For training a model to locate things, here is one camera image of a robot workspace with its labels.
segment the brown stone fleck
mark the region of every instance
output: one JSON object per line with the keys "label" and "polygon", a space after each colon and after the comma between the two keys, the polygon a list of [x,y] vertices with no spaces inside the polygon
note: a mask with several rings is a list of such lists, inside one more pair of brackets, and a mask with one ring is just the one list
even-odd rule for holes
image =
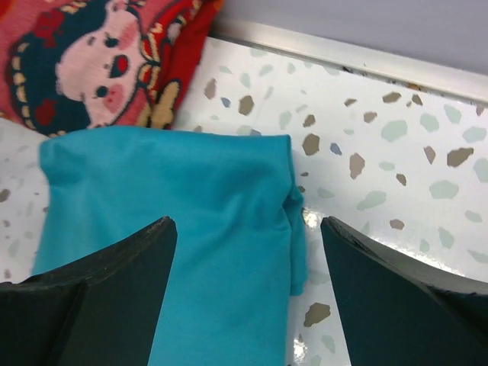
{"label": "brown stone fleck", "polygon": [[395,91],[392,91],[390,94],[386,94],[383,96],[383,103],[394,103],[398,101],[402,95]]}
{"label": "brown stone fleck", "polygon": [[364,113],[364,116],[363,116],[364,117],[364,122],[366,122],[367,124],[369,124],[377,116],[378,116],[378,113],[376,113],[376,112],[366,112],[366,113]]}
{"label": "brown stone fleck", "polygon": [[315,116],[313,114],[309,114],[307,118],[305,118],[305,121],[303,122],[304,127],[310,127],[315,124]]}
{"label": "brown stone fleck", "polygon": [[254,101],[251,95],[246,95],[239,100],[239,113],[248,116],[254,108]]}
{"label": "brown stone fleck", "polygon": [[485,110],[485,107],[481,106],[481,105],[477,105],[476,106],[476,114],[477,116],[479,117]]}
{"label": "brown stone fleck", "polygon": [[313,324],[322,322],[328,316],[330,316],[330,306],[324,303],[315,303],[305,314],[303,326],[310,328]]}
{"label": "brown stone fleck", "polygon": [[358,99],[353,99],[353,98],[349,98],[349,99],[346,99],[345,102],[344,102],[344,105],[346,107],[350,106],[351,104],[354,104],[356,101],[358,101]]}
{"label": "brown stone fleck", "polygon": [[435,150],[432,147],[427,146],[427,147],[424,147],[424,153],[425,153],[425,156],[427,157],[427,160],[429,161],[430,165],[432,165],[432,163],[435,160]]}
{"label": "brown stone fleck", "polygon": [[215,94],[217,92],[217,80],[215,79],[211,79],[208,83],[207,83],[207,86],[205,86],[205,89],[204,89],[204,95],[208,98],[208,99],[214,99],[215,98]]}
{"label": "brown stone fleck", "polygon": [[354,153],[349,158],[349,171],[352,179],[356,179],[362,172],[364,168],[364,159],[358,153]]}
{"label": "brown stone fleck", "polygon": [[420,99],[418,94],[412,95],[412,102],[414,102],[417,105],[424,105],[422,99]]}
{"label": "brown stone fleck", "polygon": [[10,196],[10,191],[8,189],[2,189],[0,191],[0,202],[5,202]]}
{"label": "brown stone fleck", "polygon": [[303,140],[302,147],[305,155],[311,156],[319,152],[320,137],[309,133]]}
{"label": "brown stone fleck", "polygon": [[474,149],[472,147],[461,147],[457,150],[452,150],[448,154],[448,166],[456,168],[473,154]]}
{"label": "brown stone fleck", "polygon": [[396,175],[396,179],[397,179],[397,181],[399,181],[401,183],[401,185],[403,187],[406,186],[406,176],[405,175],[403,175],[403,174],[397,174]]}
{"label": "brown stone fleck", "polygon": [[403,221],[395,219],[395,220],[390,220],[390,226],[392,229],[403,230],[405,224],[403,223]]}

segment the fabric fold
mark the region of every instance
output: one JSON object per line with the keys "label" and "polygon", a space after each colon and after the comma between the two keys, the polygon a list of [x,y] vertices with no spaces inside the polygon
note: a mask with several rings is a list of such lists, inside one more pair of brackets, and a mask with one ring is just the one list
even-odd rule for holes
{"label": "fabric fold", "polygon": [[288,296],[307,279],[289,136],[83,130],[43,143],[40,164],[50,208],[34,272],[170,216],[149,365],[284,364]]}

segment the teal cloth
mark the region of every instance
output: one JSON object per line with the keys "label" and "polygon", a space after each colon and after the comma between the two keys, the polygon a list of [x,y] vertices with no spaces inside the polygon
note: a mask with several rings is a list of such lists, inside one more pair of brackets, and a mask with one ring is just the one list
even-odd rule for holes
{"label": "teal cloth", "polygon": [[40,164],[50,207],[35,273],[170,216],[149,365],[284,365],[289,295],[307,279],[289,136],[83,130],[44,142]]}

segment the terrazzo surface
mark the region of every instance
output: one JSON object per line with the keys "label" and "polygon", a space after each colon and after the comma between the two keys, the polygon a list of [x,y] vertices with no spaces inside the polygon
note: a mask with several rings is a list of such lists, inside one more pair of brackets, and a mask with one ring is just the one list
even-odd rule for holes
{"label": "terrazzo surface", "polygon": [[[319,224],[333,215],[431,265],[488,282],[488,111],[209,38],[175,129],[293,140],[309,241],[287,364],[350,364]],[[0,120],[0,278],[32,266],[47,185],[43,140]]]}

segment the pink face print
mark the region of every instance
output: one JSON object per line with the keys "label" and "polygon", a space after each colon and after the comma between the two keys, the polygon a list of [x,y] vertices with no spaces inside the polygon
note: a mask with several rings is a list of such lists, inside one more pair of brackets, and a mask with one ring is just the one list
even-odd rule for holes
{"label": "pink face print", "polygon": [[80,37],[56,64],[57,91],[85,104],[88,128],[115,122],[136,90],[144,64],[140,25],[126,8],[127,0],[109,1],[102,26]]}

